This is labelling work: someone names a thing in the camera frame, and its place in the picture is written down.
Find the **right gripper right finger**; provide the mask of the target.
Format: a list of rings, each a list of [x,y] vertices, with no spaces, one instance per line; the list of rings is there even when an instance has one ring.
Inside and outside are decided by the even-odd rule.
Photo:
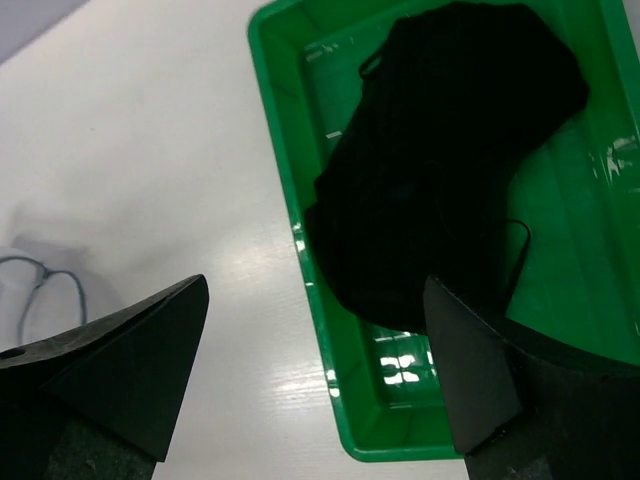
[[[638,366],[473,309],[434,277],[423,302],[470,478],[638,478]]]

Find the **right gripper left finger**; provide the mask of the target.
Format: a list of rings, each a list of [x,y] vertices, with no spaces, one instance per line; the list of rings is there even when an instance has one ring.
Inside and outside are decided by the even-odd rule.
[[[149,479],[165,461],[208,310],[203,275],[1,354],[4,479]]]

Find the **white mesh laundry bag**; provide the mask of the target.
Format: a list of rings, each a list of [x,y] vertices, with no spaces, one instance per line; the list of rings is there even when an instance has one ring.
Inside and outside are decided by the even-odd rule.
[[[53,337],[121,310],[85,252],[23,239],[1,248],[1,349]]]

